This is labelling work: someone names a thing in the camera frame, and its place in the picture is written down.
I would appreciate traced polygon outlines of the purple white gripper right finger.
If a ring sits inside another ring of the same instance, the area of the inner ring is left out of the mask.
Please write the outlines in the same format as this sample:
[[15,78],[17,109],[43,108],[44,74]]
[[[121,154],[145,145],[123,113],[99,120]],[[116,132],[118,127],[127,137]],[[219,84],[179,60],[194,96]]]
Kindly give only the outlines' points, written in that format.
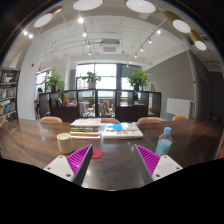
[[168,155],[158,156],[140,145],[135,145],[134,153],[145,185],[182,169]]

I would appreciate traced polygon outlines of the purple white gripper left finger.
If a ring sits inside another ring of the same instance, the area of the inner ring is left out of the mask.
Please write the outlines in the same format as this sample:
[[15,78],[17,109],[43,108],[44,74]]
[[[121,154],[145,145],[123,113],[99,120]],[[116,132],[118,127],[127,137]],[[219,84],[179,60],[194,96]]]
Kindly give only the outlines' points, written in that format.
[[56,157],[44,170],[81,186],[92,155],[93,145],[90,144],[68,156]]

